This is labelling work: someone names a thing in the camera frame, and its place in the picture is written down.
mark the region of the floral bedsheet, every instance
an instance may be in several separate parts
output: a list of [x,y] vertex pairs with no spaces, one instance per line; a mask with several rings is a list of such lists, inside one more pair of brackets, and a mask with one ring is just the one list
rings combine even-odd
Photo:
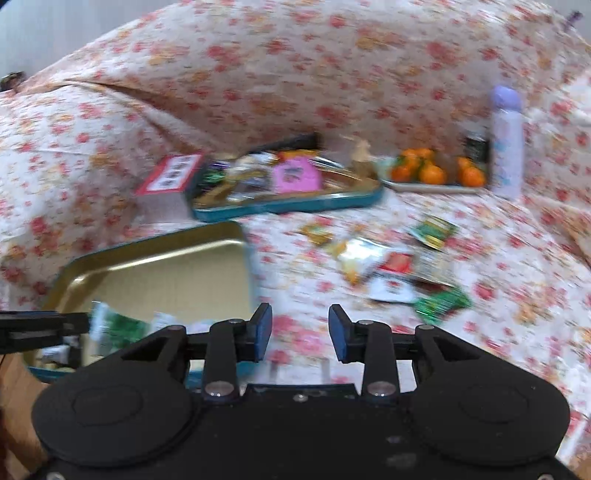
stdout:
[[375,154],[453,155],[456,122],[486,117],[503,83],[527,105],[518,205],[387,192],[365,210],[241,219],[275,312],[257,376],[358,383],[361,366],[338,364],[329,343],[332,303],[395,331],[418,323],[410,307],[351,289],[297,233],[303,224],[405,242],[405,227],[436,213],[462,227],[450,250],[475,302],[443,327],[564,392],[572,416],[559,454],[575,464],[590,445],[590,72],[564,19],[521,0],[197,0],[154,12],[0,95],[0,308],[38,307],[77,255],[181,228],[134,220],[131,192],[166,154],[316,130],[334,152],[356,134]]

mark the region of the screw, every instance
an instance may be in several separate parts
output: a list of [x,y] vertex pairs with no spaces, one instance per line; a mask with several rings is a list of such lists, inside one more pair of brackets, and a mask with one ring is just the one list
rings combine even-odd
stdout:
[[205,392],[211,397],[226,397],[234,391],[234,385],[230,382],[218,380],[205,385]]
[[390,382],[373,382],[368,385],[368,393],[374,397],[389,397],[396,393],[396,385]]

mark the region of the pink sticky note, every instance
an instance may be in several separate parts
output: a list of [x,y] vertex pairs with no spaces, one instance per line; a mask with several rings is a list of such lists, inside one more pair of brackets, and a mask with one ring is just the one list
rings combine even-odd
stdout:
[[313,192],[322,189],[322,177],[306,157],[294,157],[275,166],[272,172],[275,193]]

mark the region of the gray wall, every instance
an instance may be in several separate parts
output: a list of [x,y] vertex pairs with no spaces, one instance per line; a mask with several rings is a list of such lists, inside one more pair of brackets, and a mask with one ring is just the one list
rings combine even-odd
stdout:
[[[590,0],[548,1],[563,15],[581,11],[585,17],[577,27],[591,38]],[[173,0],[10,0],[0,10],[0,76],[20,70],[35,73],[103,33],[170,3]]]

